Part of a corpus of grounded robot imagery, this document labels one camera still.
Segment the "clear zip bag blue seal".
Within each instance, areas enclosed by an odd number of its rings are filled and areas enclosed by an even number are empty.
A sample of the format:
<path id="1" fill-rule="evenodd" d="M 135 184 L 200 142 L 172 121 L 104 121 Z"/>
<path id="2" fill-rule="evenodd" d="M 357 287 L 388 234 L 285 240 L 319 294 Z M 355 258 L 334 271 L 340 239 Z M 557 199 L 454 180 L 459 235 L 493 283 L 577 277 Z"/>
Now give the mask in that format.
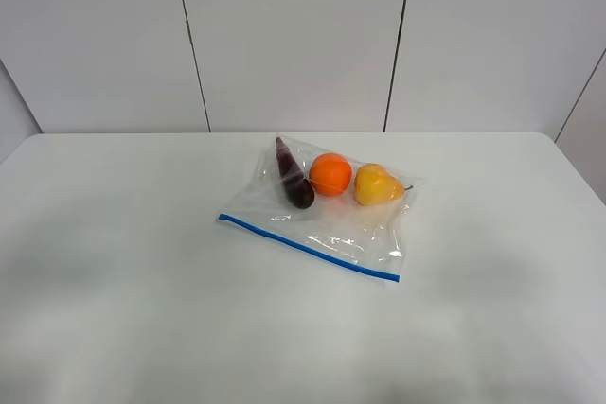
<path id="1" fill-rule="evenodd" d="M 316 157 L 335 153 L 315 145 L 278 135 L 290 149 L 306 178 Z M 297 250 L 365 275 L 397 282 L 404 249 L 398 237 L 401 215 L 415 197 L 416 179 L 384 165 L 405 187 L 403 198 L 374 206 L 354 199 L 353 185 L 362 163 L 343 156 L 352 167 L 348 189 L 339 196 L 323 196 L 314 190 L 308 209 L 295 208 L 287 200 L 276 162 L 276 138 L 258 162 L 252 181 L 219 213 L 254 234 L 276 240 Z"/>

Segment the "dark purple eggplant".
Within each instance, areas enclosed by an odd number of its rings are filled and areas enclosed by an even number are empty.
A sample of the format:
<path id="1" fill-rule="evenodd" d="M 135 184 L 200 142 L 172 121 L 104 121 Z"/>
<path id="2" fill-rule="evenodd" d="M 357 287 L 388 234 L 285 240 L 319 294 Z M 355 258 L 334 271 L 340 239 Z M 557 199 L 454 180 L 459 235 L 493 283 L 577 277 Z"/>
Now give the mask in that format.
<path id="1" fill-rule="evenodd" d="M 276 162 L 280 182 L 290 204 L 298 209 L 308 209 L 314 203 L 314 190 L 288 146 L 276 138 Z"/>

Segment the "orange fruit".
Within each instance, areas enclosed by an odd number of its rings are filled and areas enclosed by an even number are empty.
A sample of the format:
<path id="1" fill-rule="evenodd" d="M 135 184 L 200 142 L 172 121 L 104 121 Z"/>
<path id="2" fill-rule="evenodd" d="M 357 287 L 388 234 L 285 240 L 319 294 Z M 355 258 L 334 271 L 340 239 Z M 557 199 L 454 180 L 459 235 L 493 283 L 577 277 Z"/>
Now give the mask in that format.
<path id="1" fill-rule="evenodd" d="M 316 157 L 309 172 L 313 189 L 328 197 L 343 194 L 349 187 L 351 176 L 350 163 L 336 153 L 324 153 Z"/>

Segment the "yellow pear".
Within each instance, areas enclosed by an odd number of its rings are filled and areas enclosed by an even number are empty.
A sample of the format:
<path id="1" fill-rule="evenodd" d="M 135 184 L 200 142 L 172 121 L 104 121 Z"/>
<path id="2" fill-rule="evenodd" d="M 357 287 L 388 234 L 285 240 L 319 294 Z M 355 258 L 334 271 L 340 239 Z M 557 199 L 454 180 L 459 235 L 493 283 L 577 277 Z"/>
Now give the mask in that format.
<path id="1" fill-rule="evenodd" d="M 365 164 L 358 168 L 353 185 L 354 199 L 362 206 L 374 206 L 393 202 L 404 197 L 412 189 L 377 164 Z"/>

